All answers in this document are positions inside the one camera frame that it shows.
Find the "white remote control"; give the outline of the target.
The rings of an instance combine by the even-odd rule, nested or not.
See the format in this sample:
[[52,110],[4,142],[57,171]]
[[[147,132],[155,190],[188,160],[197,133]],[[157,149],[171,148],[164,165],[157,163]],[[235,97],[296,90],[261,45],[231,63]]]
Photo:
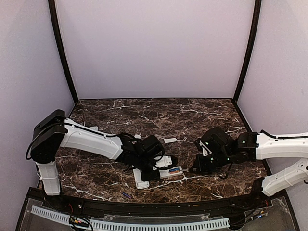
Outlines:
[[173,167],[167,170],[159,170],[160,178],[170,178],[174,176],[179,176],[183,174],[183,170],[181,166]]
[[146,189],[150,187],[150,184],[148,181],[143,181],[141,178],[141,171],[134,168],[133,169],[133,174],[134,174],[134,179],[135,179],[135,184],[136,188],[138,190]]

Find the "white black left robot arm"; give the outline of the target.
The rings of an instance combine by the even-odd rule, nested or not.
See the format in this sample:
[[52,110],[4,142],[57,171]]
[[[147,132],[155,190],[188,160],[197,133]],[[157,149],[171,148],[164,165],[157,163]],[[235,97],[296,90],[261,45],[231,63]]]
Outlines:
[[49,202],[58,210],[68,206],[68,199],[61,194],[55,161],[60,147],[79,149],[133,166],[141,172],[142,181],[159,179],[159,171],[172,163],[154,135],[142,140],[125,132],[103,133],[66,118],[63,110],[55,110],[35,126],[26,159],[36,163]]

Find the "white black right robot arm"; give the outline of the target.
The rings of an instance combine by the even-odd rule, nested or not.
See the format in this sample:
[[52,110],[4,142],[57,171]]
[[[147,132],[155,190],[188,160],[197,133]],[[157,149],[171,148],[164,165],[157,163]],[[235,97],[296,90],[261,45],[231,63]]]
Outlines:
[[189,172],[209,175],[218,172],[227,164],[240,164],[271,158],[298,158],[284,170],[254,181],[251,194],[245,204],[257,208],[277,192],[300,182],[308,181],[308,134],[271,135],[264,130],[244,132],[233,139],[222,128],[209,129],[195,141],[200,154],[196,155]]

